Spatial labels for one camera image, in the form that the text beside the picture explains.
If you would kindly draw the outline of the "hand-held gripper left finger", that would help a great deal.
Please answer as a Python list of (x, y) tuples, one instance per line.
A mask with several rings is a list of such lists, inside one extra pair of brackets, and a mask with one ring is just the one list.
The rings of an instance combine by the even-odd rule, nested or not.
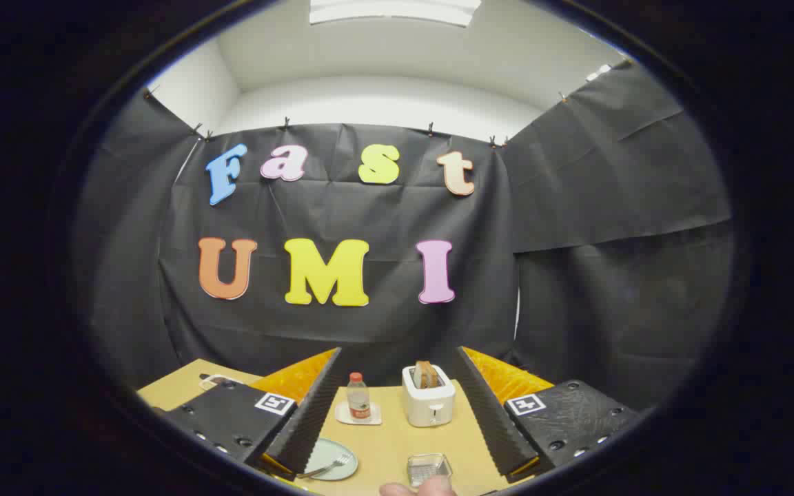
[(251, 385), (209, 375), (211, 386), (161, 417), (237, 464), (292, 481), (311, 459), (343, 371), (335, 348)]

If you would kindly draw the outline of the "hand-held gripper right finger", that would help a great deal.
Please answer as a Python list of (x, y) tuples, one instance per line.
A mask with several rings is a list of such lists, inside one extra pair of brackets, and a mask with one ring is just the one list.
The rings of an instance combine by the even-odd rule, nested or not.
[(469, 347), (458, 347), (454, 380), (489, 455), (508, 482), (570, 464), (608, 445), (639, 414), (582, 380), (558, 384)]

